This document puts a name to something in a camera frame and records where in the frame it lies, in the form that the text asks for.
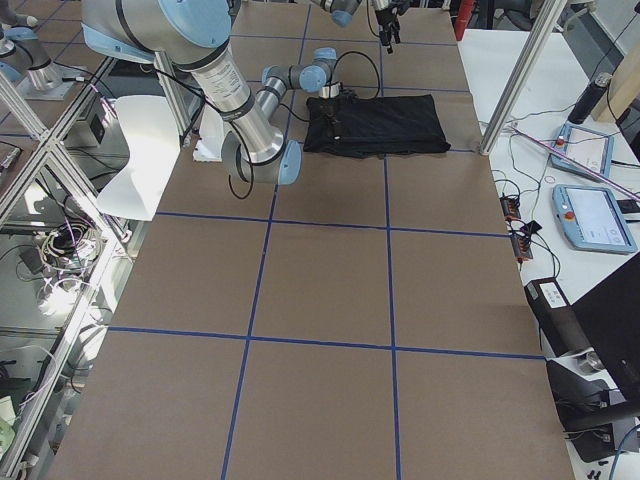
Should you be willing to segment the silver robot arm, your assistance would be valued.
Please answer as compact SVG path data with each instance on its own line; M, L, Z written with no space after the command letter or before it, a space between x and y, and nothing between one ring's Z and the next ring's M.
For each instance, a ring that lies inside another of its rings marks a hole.
M312 4L328 12L335 24L340 27L348 26L362 4L357 0L312 0ZM410 1L365 1L367 7L372 7L377 22L377 31L371 25L370 13L367 13L367 24L371 33L389 54L393 53L393 43L401 42L399 17L404 15L411 6Z
M229 174L290 185L301 170L302 148L269 119L289 90L336 94L337 54L321 48L307 65L268 67L262 88L252 92L229 46L233 12L228 1L85 1L82 27L86 44L106 56L152 63L165 53L192 75L228 128L221 157Z

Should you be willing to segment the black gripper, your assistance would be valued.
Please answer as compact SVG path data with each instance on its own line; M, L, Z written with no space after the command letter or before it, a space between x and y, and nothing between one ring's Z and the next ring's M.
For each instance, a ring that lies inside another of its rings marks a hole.
M394 52L393 45L400 42L400 24L398 16L402 2L396 0L375 0L374 12L378 24L381 45L389 54Z
M340 140L355 131L351 107L356 98L353 90L342 89L336 97L321 100L319 109L326 140Z

